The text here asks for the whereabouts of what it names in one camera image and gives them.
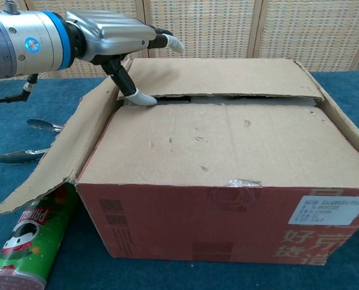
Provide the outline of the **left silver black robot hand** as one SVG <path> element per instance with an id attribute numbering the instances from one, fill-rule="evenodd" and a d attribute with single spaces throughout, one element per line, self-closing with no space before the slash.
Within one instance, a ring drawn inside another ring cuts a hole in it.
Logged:
<path id="1" fill-rule="evenodd" d="M 185 47 L 172 32 L 110 10 L 68 10 L 68 24 L 83 35 L 80 60 L 101 66 L 130 102 L 154 106 L 157 100 L 141 92 L 121 62 L 128 54 L 156 48 L 170 48 L 182 54 Z"/>

